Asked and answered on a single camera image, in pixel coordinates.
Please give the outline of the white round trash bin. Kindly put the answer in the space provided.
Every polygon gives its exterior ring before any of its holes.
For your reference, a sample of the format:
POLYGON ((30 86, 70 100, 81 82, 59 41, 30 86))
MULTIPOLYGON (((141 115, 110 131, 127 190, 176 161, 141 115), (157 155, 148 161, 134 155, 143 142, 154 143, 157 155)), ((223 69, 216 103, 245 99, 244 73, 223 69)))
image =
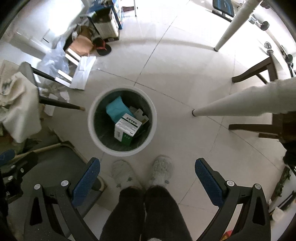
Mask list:
POLYGON ((115 157, 135 155, 148 146, 157 128, 156 108, 142 90, 109 88, 96 97, 88 113, 95 145, 115 157))

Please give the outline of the grey upholstered seat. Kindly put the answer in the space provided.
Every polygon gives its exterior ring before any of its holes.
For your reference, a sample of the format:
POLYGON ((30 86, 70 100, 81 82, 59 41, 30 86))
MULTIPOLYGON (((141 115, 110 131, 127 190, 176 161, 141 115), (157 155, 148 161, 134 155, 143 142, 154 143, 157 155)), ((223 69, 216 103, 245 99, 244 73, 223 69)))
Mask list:
POLYGON ((37 156, 37 165, 23 177, 22 197, 9 204, 9 216, 19 223, 26 219, 30 196, 35 184, 52 187, 64 180, 72 182, 86 166, 82 157, 70 145, 60 145, 40 152, 37 156))

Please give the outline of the cream cloth on chair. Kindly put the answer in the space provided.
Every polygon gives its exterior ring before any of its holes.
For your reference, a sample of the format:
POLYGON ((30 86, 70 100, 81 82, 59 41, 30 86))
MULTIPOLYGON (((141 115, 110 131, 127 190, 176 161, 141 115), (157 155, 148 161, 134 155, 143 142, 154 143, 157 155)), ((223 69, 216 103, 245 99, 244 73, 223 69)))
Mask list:
POLYGON ((21 72, 1 81, 1 124, 17 143, 41 130, 38 88, 21 72))

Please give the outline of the left dark trouser leg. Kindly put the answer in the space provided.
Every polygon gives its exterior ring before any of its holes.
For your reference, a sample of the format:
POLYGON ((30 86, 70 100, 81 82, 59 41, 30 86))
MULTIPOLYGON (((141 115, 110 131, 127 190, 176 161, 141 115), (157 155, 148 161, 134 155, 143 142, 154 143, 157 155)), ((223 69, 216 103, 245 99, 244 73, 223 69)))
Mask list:
POLYGON ((118 204, 106 221, 100 240, 140 240, 144 227, 144 192, 134 187, 120 191, 118 204))

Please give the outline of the dark chair leg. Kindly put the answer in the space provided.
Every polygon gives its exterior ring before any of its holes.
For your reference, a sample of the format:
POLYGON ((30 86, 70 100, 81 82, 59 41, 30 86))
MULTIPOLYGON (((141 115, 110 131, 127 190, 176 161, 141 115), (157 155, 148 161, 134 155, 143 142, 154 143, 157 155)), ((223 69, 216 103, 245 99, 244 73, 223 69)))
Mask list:
POLYGON ((56 107, 60 107, 60 108, 76 109, 76 110, 85 111, 85 108, 82 106, 74 105, 74 104, 67 103, 64 101, 55 100, 55 99, 48 98, 48 97, 39 96, 39 103, 44 104, 44 105, 56 106, 56 107))

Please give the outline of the left grey slipper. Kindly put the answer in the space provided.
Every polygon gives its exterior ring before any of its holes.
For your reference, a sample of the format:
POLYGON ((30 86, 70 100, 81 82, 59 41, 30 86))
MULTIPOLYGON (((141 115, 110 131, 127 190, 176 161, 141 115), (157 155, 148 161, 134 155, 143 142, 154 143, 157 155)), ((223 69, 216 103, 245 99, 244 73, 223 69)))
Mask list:
POLYGON ((118 160, 112 164, 111 174, 116 186, 121 190, 138 186, 138 181, 132 167, 124 160, 118 160))

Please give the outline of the grey slipper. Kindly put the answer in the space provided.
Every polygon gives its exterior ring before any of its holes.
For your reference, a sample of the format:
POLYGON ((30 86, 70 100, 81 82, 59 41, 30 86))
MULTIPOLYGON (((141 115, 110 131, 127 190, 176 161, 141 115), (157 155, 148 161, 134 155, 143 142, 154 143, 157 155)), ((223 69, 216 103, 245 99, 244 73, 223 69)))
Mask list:
POLYGON ((167 156, 158 156, 152 165, 149 185, 166 187, 170 183, 172 173, 173 165, 171 159, 167 156))
POLYGON ((118 160, 112 164, 111 174, 116 186, 121 190, 138 186, 138 181, 132 167, 124 160, 118 160))

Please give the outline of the dark wooden chair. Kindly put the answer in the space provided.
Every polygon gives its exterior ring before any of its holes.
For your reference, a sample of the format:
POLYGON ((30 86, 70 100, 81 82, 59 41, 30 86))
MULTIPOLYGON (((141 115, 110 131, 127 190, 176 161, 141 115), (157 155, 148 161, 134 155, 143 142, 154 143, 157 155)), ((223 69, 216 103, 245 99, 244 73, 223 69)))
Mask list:
POLYGON ((242 130, 258 133, 259 138, 277 139, 281 143, 295 141, 295 110, 284 110, 283 101, 280 101, 276 80, 280 77, 280 64, 273 54, 252 66, 244 73, 232 77, 233 83, 243 82, 250 77, 257 76, 265 85, 253 86, 246 90, 251 94, 251 111, 247 116, 257 116, 263 113, 272 114, 271 124, 231 124, 231 131, 242 130))

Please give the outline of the right grey slipper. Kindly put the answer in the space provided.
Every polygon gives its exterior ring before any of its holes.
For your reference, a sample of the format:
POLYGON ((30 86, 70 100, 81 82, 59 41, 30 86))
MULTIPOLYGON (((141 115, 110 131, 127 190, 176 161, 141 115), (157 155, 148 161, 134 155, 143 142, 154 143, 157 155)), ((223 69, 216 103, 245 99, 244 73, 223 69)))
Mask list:
POLYGON ((171 159, 167 156, 158 156, 152 165, 149 185, 166 187, 170 183, 172 173, 173 165, 171 159))

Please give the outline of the white flat cardboard sheet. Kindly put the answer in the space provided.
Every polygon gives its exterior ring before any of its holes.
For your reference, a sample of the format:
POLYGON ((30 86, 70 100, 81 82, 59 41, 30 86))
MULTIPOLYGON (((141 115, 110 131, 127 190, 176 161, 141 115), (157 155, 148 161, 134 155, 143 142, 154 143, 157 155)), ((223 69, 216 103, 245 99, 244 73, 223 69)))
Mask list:
POLYGON ((96 56, 82 56, 72 78, 70 88, 84 90, 96 56))

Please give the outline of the white green medicine box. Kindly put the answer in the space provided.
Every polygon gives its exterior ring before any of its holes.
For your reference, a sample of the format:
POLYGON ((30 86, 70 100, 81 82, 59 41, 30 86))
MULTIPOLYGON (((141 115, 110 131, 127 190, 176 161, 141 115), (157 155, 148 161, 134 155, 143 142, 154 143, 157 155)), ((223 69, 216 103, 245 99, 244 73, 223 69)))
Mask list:
POLYGON ((114 128, 114 138, 121 144, 130 146, 133 137, 140 129, 142 122, 136 118, 125 114, 116 124, 114 128))

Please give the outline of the clear plastic sheet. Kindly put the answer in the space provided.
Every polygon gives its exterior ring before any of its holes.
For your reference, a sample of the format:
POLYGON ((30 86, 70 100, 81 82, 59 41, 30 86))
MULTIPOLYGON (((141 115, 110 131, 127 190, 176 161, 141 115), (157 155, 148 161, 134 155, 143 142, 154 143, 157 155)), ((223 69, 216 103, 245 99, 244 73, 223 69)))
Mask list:
POLYGON ((65 36, 57 38, 54 41, 53 48, 45 54, 43 59, 37 64, 37 68, 52 77, 58 77, 70 82, 66 78, 66 75, 70 73, 69 62, 64 51, 66 40, 65 36))

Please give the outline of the near white table leg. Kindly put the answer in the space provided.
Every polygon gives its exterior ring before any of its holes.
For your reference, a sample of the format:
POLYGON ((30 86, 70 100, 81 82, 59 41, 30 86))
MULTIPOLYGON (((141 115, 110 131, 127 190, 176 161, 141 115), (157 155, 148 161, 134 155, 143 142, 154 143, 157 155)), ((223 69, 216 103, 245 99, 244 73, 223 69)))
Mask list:
POLYGON ((295 78, 252 86, 192 111, 193 116, 260 116, 295 111, 295 78))

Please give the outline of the white table leg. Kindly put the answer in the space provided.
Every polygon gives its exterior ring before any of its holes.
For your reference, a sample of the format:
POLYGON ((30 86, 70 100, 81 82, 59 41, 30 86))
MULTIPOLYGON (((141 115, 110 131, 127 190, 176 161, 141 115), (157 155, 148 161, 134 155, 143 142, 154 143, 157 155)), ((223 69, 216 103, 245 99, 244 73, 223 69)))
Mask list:
POLYGON ((229 27, 219 40, 219 42, 214 47, 214 50, 218 52, 221 47, 239 30, 239 28, 248 21, 250 15, 253 11, 260 5, 259 0, 248 0, 246 1, 238 10, 237 14, 234 16, 229 27))
POLYGON ((260 116, 295 111, 295 78, 252 86, 192 111, 193 116, 260 116))

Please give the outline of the brown cardboard box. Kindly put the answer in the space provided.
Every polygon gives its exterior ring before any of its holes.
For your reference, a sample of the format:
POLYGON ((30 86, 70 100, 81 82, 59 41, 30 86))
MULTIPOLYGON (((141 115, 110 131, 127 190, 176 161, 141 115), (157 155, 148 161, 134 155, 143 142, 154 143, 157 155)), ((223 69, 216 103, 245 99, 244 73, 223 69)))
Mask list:
POLYGON ((72 38, 72 43, 66 49, 71 49, 79 56, 87 56, 94 49, 93 42, 91 40, 92 30, 87 26, 78 25, 77 37, 75 39, 72 38))

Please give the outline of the black red flip-flop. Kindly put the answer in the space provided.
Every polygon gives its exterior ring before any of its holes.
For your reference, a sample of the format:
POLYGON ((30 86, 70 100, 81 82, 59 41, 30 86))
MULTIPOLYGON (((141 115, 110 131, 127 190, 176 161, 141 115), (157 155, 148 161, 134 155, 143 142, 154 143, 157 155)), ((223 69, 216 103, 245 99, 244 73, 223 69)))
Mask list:
POLYGON ((106 56, 112 51, 111 46, 106 44, 106 42, 101 38, 93 40, 93 47, 100 56, 106 56))

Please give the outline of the white appliance box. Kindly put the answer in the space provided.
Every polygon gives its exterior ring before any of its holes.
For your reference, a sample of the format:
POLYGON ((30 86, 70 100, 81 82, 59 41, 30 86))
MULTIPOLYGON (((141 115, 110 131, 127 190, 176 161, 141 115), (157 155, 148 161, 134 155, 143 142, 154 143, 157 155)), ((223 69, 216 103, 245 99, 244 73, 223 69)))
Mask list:
POLYGON ((95 11, 92 21, 102 39, 108 41, 119 39, 119 26, 111 8, 95 11))

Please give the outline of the far white table leg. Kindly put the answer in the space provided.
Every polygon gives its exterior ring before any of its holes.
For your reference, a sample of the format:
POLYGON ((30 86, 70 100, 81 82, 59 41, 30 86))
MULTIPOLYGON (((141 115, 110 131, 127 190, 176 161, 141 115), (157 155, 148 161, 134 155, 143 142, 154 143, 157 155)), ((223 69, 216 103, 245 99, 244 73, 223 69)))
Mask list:
POLYGON ((218 52, 221 47, 239 30, 239 28, 248 21, 250 15, 253 11, 260 5, 259 0, 248 0, 246 1, 238 10, 237 14, 234 16, 229 27, 219 40, 219 42, 214 47, 214 50, 218 52))

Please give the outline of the dark monitor screen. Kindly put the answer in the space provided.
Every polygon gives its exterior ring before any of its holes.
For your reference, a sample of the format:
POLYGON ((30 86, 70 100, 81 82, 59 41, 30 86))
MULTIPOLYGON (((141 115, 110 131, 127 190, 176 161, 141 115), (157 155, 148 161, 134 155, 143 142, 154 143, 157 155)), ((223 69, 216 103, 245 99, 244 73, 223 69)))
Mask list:
POLYGON ((213 8, 234 17, 234 8, 231 0, 213 0, 213 8))

